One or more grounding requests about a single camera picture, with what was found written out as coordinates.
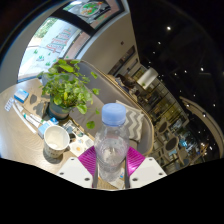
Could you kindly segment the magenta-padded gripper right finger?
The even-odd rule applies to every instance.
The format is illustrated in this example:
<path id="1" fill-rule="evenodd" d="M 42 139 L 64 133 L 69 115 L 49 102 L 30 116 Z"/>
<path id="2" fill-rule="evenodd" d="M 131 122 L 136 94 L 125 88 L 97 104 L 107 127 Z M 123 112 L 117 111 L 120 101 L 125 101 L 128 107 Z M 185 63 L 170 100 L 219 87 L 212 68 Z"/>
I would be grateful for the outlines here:
<path id="1" fill-rule="evenodd" d="M 153 157 L 145 157 L 130 147 L 126 156 L 125 188 L 140 188 L 167 174 Z"/>

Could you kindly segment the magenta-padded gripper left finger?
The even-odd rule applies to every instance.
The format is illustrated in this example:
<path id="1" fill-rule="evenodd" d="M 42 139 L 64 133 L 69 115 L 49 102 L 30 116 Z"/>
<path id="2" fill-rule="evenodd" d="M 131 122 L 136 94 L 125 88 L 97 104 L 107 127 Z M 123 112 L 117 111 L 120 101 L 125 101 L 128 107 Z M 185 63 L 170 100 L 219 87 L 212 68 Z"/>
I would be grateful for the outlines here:
<path id="1" fill-rule="evenodd" d="M 57 172 L 57 176 L 84 188 L 97 186 L 97 159 L 94 147 L 79 157 L 70 157 Z"/>

